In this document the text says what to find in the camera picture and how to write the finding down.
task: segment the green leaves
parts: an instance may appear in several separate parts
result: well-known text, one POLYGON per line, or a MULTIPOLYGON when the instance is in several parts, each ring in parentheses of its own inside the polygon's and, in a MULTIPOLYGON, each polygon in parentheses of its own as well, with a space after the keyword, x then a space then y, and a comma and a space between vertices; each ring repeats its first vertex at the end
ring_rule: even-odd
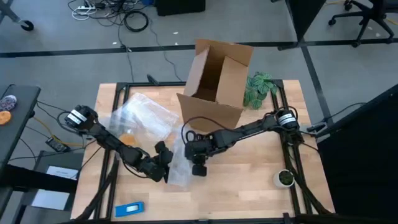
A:
POLYGON ((253 109, 258 110, 262 105, 262 101, 255 99, 251 102, 251 106, 253 107, 253 109))
POLYGON ((256 72, 253 77, 246 80, 244 91, 243 106, 251 106, 258 110, 262 106, 262 101, 266 99, 268 91, 273 95, 277 92, 276 85, 272 82, 272 77, 268 73, 256 72))

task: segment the clear plastic bag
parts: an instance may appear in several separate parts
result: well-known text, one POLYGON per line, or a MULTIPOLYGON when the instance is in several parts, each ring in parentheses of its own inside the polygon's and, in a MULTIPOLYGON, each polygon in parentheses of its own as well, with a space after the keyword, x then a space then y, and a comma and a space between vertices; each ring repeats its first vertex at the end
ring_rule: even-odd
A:
MULTIPOLYGON (((187 187, 192 178, 192 162, 185 157, 185 145, 181 138, 181 128, 174 129, 176 135, 174 145, 173 145, 173 159, 170 163, 169 179, 168 184, 178 185, 181 187, 187 187)), ((191 130, 188 125, 184 127, 184 133, 191 130)))
POLYGON ((135 93, 111 117, 100 119, 100 123, 117 137, 133 134, 143 147, 153 147, 158 141, 167 138, 178 119, 177 114, 145 95, 135 93))

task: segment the cardboard box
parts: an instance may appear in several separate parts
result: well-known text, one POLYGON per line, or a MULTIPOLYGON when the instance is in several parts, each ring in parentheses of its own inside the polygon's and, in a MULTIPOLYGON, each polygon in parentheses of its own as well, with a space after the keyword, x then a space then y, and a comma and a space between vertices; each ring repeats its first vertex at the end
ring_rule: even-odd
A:
MULTIPOLYGON (((177 93, 184 122, 196 116, 235 128, 243 111, 243 96, 253 48, 214 40, 197 40, 184 93, 177 93)), ((200 131, 220 127, 211 121, 189 122, 200 131)))

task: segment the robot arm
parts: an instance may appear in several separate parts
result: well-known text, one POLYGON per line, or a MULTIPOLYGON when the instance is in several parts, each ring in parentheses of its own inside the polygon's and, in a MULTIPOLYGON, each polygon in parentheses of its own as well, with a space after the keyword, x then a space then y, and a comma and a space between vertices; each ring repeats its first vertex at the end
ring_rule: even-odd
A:
POLYGON ((299 124, 293 112, 285 109, 267 113, 262 119, 236 129, 221 129, 206 135, 197 134, 194 131, 187 132, 185 157, 194 164, 192 174, 206 176, 205 163, 210 156, 225 152, 238 141, 266 131, 284 132, 291 144, 303 142, 299 124))
POLYGON ((167 180, 169 173, 167 164, 171 162, 173 153, 166 148, 163 141, 156 144, 156 153, 159 155, 154 157, 139 147, 127 146, 98 122, 98 114, 88 106, 76 106, 65 117, 65 121, 67 126, 77 130, 78 134, 93 136, 105 150, 118 152, 123 162, 136 171, 143 172, 148 178, 156 182, 163 177, 167 180))

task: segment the white pot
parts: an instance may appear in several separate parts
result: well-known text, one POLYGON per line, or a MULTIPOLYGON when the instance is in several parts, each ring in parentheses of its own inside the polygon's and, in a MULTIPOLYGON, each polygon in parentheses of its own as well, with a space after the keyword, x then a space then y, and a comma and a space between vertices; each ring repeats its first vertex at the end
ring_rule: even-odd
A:
POLYGON ((294 177, 293 177, 293 182, 292 182, 290 185, 285 185, 285 184, 283 184, 283 183, 279 180, 279 174, 280 174, 282 171, 290 172, 290 171, 287 170, 287 169, 283 169, 283 170, 279 171, 278 173, 276 173, 276 174, 274 175, 274 184, 275 184, 277 187, 280 187, 280 188, 291 187, 292 185, 294 185, 294 177))

